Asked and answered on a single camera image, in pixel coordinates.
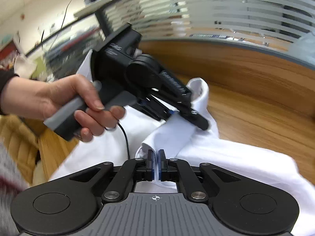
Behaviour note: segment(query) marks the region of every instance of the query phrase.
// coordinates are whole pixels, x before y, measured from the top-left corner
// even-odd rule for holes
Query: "glass partition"
[[[315,0],[120,0],[103,14],[113,30],[129,22],[144,40],[242,43],[315,65]]]

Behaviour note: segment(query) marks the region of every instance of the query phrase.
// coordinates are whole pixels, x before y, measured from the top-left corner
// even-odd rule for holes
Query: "metal screw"
[[[117,199],[119,197],[119,192],[109,191],[109,192],[104,193],[104,197],[106,199]]]
[[[193,199],[204,199],[207,197],[207,195],[203,192],[193,192],[190,196]]]

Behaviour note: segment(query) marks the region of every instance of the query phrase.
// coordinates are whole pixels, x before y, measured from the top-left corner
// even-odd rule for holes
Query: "wall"
[[[7,34],[19,31],[20,46],[24,53],[32,49],[36,42],[40,42],[42,32],[44,39],[50,35],[51,25],[55,23],[55,31],[60,29],[65,10],[70,0],[34,0],[0,25],[0,39]],[[64,25],[74,20],[73,13],[84,7],[83,0],[72,0],[65,17]],[[96,19],[86,21],[96,23]]]

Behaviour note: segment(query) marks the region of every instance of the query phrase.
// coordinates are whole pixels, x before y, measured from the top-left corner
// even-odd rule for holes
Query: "white cloth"
[[[78,75],[83,75],[89,81],[92,81],[92,73],[91,73],[91,56],[93,50],[89,50],[86,54],[85,59],[83,60],[82,64],[80,65],[79,69],[77,70]]]
[[[20,77],[29,79],[35,72],[37,64],[25,57],[23,54],[19,54],[14,63],[14,72]]]
[[[177,113],[166,122],[157,122],[127,107],[121,120],[130,143],[130,157],[145,157],[148,149],[164,149],[166,158],[184,159],[192,166],[210,162],[235,173],[278,187],[298,202],[300,214],[292,230],[295,236],[315,235],[315,188],[298,172],[294,160],[271,150],[219,139],[215,120],[208,113],[208,86],[200,78],[188,83],[193,109],[203,115],[210,128],[201,131]],[[104,161],[122,165],[126,160],[125,139],[119,128],[95,137],[91,143],[79,143],[51,179],[88,168]],[[137,192],[176,192],[172,182],[141,182]]]

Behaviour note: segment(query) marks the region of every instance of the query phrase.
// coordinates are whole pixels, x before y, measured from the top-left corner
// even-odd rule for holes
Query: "wooden table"
[[[77,144],[77,139],[74,138],[67,142],[48,128],[40,135],[38,146],[46,180],[51,177]]]

